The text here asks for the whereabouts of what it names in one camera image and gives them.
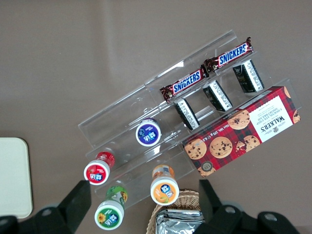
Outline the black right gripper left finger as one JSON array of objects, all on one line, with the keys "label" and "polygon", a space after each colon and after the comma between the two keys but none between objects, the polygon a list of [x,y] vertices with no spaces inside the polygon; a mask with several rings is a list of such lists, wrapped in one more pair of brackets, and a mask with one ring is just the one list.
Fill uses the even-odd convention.
[{"label": "black right gripper left finger", "polygon": [[74,234],[91,206],[90,183],[81,180],[56,207],[35,215],[36,234]]}]

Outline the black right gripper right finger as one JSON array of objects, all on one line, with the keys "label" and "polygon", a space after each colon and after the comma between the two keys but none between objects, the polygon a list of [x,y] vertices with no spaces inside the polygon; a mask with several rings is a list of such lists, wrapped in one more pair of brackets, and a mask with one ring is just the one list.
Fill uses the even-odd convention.
[{"label": "black right gripper right finger", "polygon": [[198,227],[200,234],[233,234],[240,228],[242,212],[233,205],[223,205],[206,179],[199,181],[199,205],[205,220]]}]

